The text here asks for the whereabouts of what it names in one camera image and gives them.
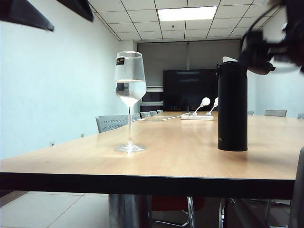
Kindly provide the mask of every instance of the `black thermos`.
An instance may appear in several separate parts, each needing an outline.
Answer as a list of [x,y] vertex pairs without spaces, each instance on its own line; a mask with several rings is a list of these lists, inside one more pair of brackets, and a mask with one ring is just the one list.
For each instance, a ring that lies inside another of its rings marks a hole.
[[218,148],[247,150],[247,66],[239,61],[217,65]]

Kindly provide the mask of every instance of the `power strip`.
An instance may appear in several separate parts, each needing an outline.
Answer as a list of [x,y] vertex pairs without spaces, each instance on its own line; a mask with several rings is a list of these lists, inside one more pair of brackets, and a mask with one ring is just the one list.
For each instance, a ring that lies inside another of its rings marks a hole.
[[193,116],[191,115],[182,115],[182,120],[214,120],[214,117],[212,115],[197,115]]

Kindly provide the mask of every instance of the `label on wine glass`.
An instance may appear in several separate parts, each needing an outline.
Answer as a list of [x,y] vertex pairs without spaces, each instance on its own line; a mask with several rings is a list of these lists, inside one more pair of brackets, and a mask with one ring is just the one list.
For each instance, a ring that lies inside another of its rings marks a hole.
[[124,57],[116,59],[116,66],[124,64]]

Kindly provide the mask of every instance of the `wine glass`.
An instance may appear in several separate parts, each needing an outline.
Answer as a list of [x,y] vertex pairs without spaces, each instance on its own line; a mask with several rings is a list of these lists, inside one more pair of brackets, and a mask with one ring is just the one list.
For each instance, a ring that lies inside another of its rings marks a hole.
[[143,71],[143,55],[135,51],[123,51],[117,54],[115,67],[116,95],[129,109],[129,140],[126,145],[118,146],[116,151],[137,152],[146,150],[135,145],[132,139],[132,108],[146,93],[146,80]]

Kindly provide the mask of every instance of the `ceiling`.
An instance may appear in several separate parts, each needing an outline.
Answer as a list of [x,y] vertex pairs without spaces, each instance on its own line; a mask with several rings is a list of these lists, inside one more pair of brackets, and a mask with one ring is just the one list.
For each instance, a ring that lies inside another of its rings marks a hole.
[[[265,0],[89,0],[118,40],[185,41],[240,38],[269,7]],[[159,21],[157,9],[218,6],[214,19]],[[260,29],[276,13],[263,17]]]

